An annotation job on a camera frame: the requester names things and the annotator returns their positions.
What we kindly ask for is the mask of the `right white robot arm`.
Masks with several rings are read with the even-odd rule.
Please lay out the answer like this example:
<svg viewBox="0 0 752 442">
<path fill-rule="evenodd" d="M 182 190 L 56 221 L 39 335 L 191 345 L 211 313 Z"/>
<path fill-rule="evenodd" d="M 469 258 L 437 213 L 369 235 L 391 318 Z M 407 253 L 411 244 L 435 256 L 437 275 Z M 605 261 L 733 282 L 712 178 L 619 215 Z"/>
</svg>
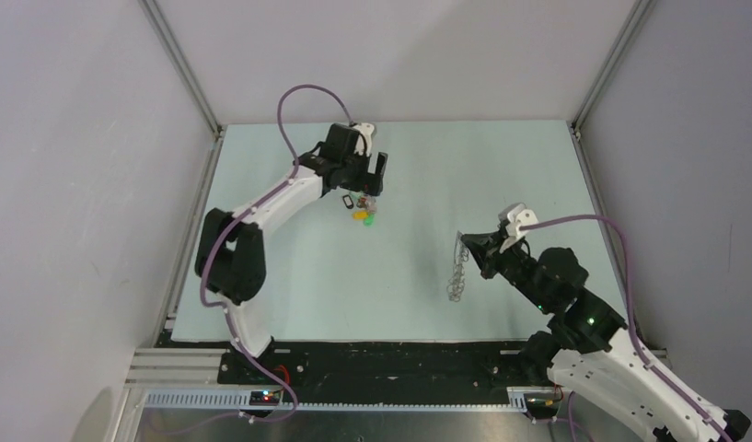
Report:
<svg viewBox="0 0 752 442">
<path fill-rule="evenodd" d="M 527 382 L 550 380 L 580 394 L 643 441 L 745 437 L 751 421 L 744 413 L 702 399 L 631 340 L 625 319 L 585 287 L 588 272 L 571 249 L 548 248 L 533 258 L 525 240 L 503 250 L 504 240 L 501 231 L 459 237 L 483 278 L 502 276 L 550 315 L 547 330 L 534 333 L 520 353 Z"/>
</svg>

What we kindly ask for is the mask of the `metal keyring band with rings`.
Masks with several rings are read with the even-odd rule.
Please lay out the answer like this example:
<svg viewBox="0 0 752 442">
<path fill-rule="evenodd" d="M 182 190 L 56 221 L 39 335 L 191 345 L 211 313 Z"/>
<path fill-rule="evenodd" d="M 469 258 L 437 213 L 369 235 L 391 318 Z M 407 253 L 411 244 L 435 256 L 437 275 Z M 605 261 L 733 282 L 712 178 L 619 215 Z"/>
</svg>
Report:
<svg viewBox="0 0 752 442">
<path fill-rule="evenodd" d="M 462 236 L 463 234 L 458 231 L 454 247 L 452 275 L 446 286 L 448 298 L 452 302 L 458 302 L 461 299 L 466 286 L 465 264 L 469 260 L 469 250 L 464 245 Z"/>
</svg>

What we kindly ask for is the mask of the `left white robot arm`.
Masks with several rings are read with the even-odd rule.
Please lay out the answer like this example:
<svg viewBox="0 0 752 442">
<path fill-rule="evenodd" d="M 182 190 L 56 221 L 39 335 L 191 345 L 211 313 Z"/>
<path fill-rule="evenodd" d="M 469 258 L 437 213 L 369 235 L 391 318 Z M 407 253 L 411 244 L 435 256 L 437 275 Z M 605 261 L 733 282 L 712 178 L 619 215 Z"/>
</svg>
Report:
<svg viewBox="0 0 752 442">
<path fill-rule="evenodd" d="M 244 354 L 240 370 L 254 383 L 276 371 L 275 357 L 265 352 L 272 334 L 259 295 L 268 275 L 267 239 L 334 190 L 379 196 L 388 154 L 374 151 L 375 134 L 370 122 L 332 124 L 311 150 L 293 154 L 291 168 L 266 193 L 233 210 L 214 208 L 202 221 L 194 263 L 200 301 L 224 311 L 234 346 Z"/>
</svg>

